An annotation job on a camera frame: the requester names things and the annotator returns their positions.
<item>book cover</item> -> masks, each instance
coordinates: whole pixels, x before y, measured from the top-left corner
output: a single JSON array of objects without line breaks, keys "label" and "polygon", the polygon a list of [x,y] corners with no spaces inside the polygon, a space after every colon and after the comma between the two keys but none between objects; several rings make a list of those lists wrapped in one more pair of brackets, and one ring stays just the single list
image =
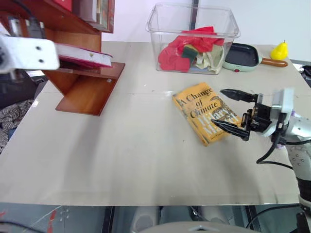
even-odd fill
[{"label": "book cover", "polygon": [[211,119],[241,124],[241,119],[206,83],[173,95],[173,101],[205,146],[228,134],[214,125]]}]

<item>clear plastic container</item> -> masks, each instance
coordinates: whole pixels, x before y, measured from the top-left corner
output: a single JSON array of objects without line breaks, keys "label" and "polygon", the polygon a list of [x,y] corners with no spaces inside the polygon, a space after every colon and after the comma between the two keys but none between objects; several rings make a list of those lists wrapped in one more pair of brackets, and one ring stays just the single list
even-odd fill
[{"label": "clear plastic container", "polygon": [[[212,28],[189,32],[203,27]],[[154,6],[146,30],[150,32],[157,70],[203,74],[219,73],[233,40],[240,36],[228,8],[172,3]]]}]

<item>table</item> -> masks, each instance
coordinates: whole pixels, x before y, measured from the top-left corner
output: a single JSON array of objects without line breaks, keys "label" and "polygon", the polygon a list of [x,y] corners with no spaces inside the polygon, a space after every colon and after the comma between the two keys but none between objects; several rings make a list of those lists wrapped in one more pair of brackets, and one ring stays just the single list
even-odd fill
[{"label": "table", "polygon": [[[272,46],[257,46],[268,57]],[[259,65],[249,73],[159,72],[149,43],[105,42],[125,69],[102,114],[55,110],[61,94],[48,83],[0,155],[0,201],[51,205],[215,205],[298,202],[292,171],[257,165],[268,138],[228,136],[204,147],[174,106],[172,94],[199,82],[214,91],[263,93],[295,88],[294,107],[311,117],[311,89],[295,68]],[[252,104],[224,96],[242,115]],[[289,163],[286,150],[272,158]]]}]

